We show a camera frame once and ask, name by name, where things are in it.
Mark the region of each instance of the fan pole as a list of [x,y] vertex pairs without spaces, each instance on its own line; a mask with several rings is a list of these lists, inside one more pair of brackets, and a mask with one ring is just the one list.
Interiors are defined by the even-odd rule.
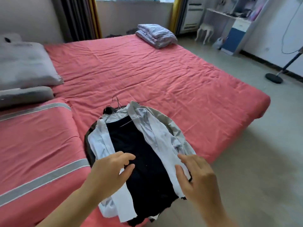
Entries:
[[299,50],[299,53],[294,57],[292,58],[291,61],[289,61],[283,68],[280,72],[278,72],[276,75],[275,74],[272,74],[272,73],[267,73],[265,75],[265,78],[270,80],[271,82],[274,82],[276,84],[281,84],[283,82],[283,79],[279,76],[281,73],[283,73],[295,60],[298,59],[298,57],[300,57],[303,53],[303,47],[300,48]]

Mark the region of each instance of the hand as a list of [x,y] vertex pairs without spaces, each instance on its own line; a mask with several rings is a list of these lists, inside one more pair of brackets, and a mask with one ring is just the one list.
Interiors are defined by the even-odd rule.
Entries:
[[197,155],[178,155],[191,173],[188,182],[181,166],[176,165],[176,176],[186,198],[201,212],[208,226],[234,226],[221,202],[217,177],[206,160]]
[[122,151],[96,160],[87,179],[80,190],[91,198],[96,204],[113,195],[130,177],[134,164],[130,164],[121,173],[120,170],[136,157]]

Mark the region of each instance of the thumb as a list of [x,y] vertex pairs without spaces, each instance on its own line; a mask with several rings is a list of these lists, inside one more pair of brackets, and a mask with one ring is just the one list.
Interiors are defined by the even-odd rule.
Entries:
[[192,191],[192,186],[189,183],[187,177],[185,176],[182,167],[180,165],[175,165],[175,168],[176,168],[176,176],[180,184],[181,190],[185,196],[188,196],[189,193]]
[[134,164],[130,164],[120,175],[119,180],[123,183],[130,177],[132,171],[134,169]]

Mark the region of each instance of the bed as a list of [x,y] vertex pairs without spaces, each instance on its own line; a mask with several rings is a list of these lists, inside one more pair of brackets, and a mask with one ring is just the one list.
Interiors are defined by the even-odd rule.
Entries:
[[[270,104],[262,91],[179,45],[157,50],[128,35],[45,48],[65,81],[53,91],[72,105],[82,141],[117,96],[122,105],[134,100],[169,116],[196,153],[211,163]],[[83,226],[94,225],[120,223],[95,210]]]
[[0,226],[34,226],[90,172],[70,104],[3,111],[0,127]]

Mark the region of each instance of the yellow curtain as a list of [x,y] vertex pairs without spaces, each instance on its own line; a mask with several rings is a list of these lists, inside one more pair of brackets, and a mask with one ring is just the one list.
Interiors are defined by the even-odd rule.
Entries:
[[100,27],[99,18],[98,18],[96,0],[88,0],[88,1],[89,1],[89,8],[92,13],[92,20],[93,20],[96,38],[101,39],[102,33],[101,33],[101,27]]
[[177,21],[181,10],[181,3],[182,0],[175,0],[174,5],[172,7],[172,17],[171,17],[171,22],[169,24],[169,30],[174,34],[176,33],[177,30]]

